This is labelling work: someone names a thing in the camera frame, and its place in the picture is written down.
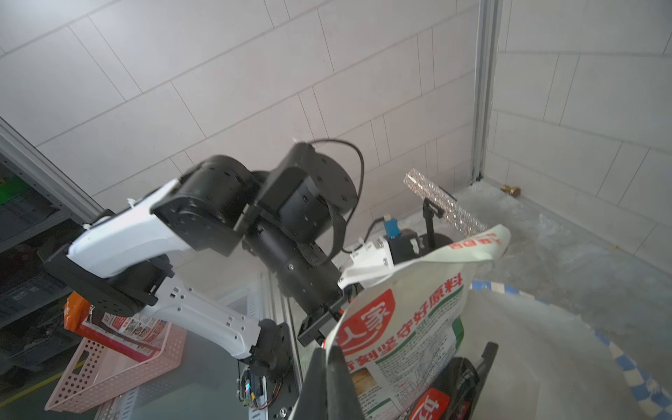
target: orange snack package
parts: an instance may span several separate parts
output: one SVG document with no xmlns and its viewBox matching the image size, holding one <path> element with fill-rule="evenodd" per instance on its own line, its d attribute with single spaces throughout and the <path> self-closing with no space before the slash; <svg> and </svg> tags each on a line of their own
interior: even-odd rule
<svg viewBox="0 0 672 420">
<path fill-rule="evenodd" d="M 137 362 L 161 350 L 168 322 L 135 314 L 124 318 L 96 309 L 78 293 L 68 297 L 65 329 L 118 351 Z"/>
</svg>

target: blue and white tape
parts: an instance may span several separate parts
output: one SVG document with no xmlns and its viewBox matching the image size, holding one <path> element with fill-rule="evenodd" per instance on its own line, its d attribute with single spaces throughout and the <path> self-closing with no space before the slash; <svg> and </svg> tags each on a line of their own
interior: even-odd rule
<svg viewBox="0 0 672 420">
<path fill-rule="evenodd" d="M 534 299 L 542 304 L 554 306 L 561 309 L 559 306 L 548 304 L 543 300 L 537 299 L 529 293 L 521 292 L 507 284 L 487 282 L 484 280 L 474 280 L 471 282 L 471 290 L 492 290 L 493 292 L 502 294 L 517 294 L 524 298 Z M 609 352 L 612 355 L 615 363 L 623 371 L 626 383 L 630 387 L 630 392 L 634 399 L 639 404 L 639 407 L 652 419 L 656 420 L 672 420 L 672 398 L 670 394 L 662 387 L 651 375 L 637 367 L 637 363 L 627 354 L 623 352 L 614 342 L 607 337 L 598 333 L 586 324 L 595 337 L 604 345 L 609 347 Z"/>
</svg>

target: silver sparkly object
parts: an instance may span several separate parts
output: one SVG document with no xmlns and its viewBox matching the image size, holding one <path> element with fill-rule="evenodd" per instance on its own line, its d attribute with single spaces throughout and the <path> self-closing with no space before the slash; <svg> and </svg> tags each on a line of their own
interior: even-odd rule
<svg viewBox="0 0 672 420">
<path fill-rule="evenodd" d="M 444 218 L 460 231 L 465 237 L 484 232 L 488 226 L 460 207 L 458 203 L 434 182 L 428 180 L 416 169 L 411 169 L 404 178 L 404 183 L 423 200 L 429 198 L 434 204 L 444 209 Z"/>
</svg>

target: pink plastic basket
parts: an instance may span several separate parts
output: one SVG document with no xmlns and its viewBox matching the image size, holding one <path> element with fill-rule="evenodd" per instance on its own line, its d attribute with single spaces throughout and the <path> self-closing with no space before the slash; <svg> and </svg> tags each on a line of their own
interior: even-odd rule
<svg viewBox="0 0 672 420">
<path fill-rule="evenodd" d="M 44 409 L 83 413 L 175 369 L 182 361 L 186 336 L 187 330 L 169 323 L 161 351 L 140 363 L 93 340 L 82 339 Z M 85 351 L 89 357 L 75 373 Z"/>
</svg>

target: white tiled wall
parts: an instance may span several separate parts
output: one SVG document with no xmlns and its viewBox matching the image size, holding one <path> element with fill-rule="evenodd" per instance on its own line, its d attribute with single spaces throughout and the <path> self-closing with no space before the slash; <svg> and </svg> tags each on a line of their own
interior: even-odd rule
<svg viewBox="0 0 672 420">
<path fill-rule="evenodd" d="M 672 273 L 672 3 L 505 0 L 485 176 Z"/>
<path fill-rule="evenodd" d="M 412 167 L 468 182 L 476 3 L 0 0 L 0 116 L 112 210 L 213 154 L 270 169 L 294 138 L 350 140 L 352 241 L 419 207 Z"/>
</svg>

